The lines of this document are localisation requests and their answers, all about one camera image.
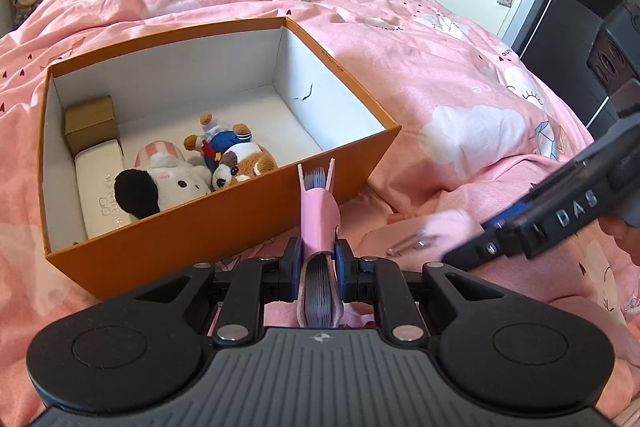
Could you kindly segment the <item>pink patterned duvet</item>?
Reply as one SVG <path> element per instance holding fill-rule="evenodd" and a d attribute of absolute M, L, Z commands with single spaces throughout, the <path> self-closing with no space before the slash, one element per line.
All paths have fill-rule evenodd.
<path fill-rule="evenodd" d="M 47 67 L 163 30 L 268 16 L 295 20 L 400 124 L 343 209 L 363 254 L 381 254 L 418 222 L 450 247 L 590 143 L 511 49 L 435 0 L 43 0 L 1 40 L 3 425 L 25 425 L 41 409 L 29 341 L 91 303 L 42 248 L 36 153 Z"/>

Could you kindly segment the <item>gold small box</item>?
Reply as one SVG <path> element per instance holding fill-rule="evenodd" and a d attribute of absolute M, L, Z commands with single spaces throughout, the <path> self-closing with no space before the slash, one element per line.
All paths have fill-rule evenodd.
<path fill-rule="evenodd" d="M 103 142 L 118 140 L 119 131 L 112 98 L 92 98 L 64 112 L 65 141 L 73 156 Z"/>

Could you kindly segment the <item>white bunny plush striped hat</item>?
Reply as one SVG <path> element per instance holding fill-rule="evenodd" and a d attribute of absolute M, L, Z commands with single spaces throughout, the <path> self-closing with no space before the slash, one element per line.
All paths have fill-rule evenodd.
<path fill-rule="evenodd" d="M 114 193 L 122 211 L 142 220 L 212 193 L 212 173 L 186 161 L 174 143 L 155 141 L 116 176 Z"/>

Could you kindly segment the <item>white glasses case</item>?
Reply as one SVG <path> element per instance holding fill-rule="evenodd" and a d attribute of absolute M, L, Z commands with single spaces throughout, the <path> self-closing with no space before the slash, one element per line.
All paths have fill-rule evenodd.
<path fill-rule="evenodd" d="M 93 145 L 75 156 L 80 208 L 88 239 L 134 222 L 115 197 L 116 176 L 122 170 L 124 155 L 117 140 Z"/>

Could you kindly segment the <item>orange cardboard box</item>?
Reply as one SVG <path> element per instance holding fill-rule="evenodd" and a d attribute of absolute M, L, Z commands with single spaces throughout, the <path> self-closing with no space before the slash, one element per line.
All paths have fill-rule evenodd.
<path fill-rule="evenodd" d="M 44 255 L 100 299 L 296 227 L 303 171 L 351 199 L 400 129 L 287 17 L 58 60 L 44 93 Z"/>

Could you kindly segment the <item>blue sailor dog plush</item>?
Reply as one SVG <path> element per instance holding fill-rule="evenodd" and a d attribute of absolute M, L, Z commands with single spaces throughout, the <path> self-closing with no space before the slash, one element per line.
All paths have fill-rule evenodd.
<path fill-rule="evenodd" d="M 212 174 L 214 191 L 262 176 L 278 168 L 269 150 L 253 140 L 246 124 L 226 126 L 212 113 L 200 116 L 200 134 L 183 139 L 189 152 L 201 154 Z"/>

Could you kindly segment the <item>pink mini backpack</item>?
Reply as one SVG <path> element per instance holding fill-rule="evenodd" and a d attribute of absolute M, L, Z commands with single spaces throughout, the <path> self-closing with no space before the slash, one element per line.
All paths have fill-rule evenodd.
<path fill-rule="evenodd" d="M 469 213 L 451 209 L 397 221 L 367 233 L 355 248 L 357 257 L 396 262 L 401 270 L 420 272 L 424 263 L 440 261 L 447 251 L 483 232 Z"/>

